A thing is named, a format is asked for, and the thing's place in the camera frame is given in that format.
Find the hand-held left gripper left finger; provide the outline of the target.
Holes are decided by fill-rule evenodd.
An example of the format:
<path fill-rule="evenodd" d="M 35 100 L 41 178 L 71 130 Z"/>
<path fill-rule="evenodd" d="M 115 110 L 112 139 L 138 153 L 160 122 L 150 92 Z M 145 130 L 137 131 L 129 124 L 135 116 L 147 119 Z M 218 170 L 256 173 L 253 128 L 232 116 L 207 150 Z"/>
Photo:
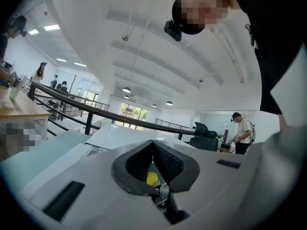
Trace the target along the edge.
<path fill-rule="evenodd" d="M 148 171 L 153 162 L 153 145 L 153 141 L 148 140 L 113 161 L 111 175 L 127 193 L 136 196 L 158 195 L 157 190 L 147 184 Z"/>

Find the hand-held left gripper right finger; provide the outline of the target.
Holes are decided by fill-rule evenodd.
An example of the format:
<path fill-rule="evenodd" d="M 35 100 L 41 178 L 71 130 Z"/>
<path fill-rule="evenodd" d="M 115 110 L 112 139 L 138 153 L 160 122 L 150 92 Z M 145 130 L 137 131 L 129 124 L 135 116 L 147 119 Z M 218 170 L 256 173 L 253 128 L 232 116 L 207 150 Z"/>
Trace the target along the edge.
<path fill-rule="evenodd" d="M 200 174 L 200 166 L 192 157 L 154 140 L 153 162 L 174 193 L 188 191 Z"/>

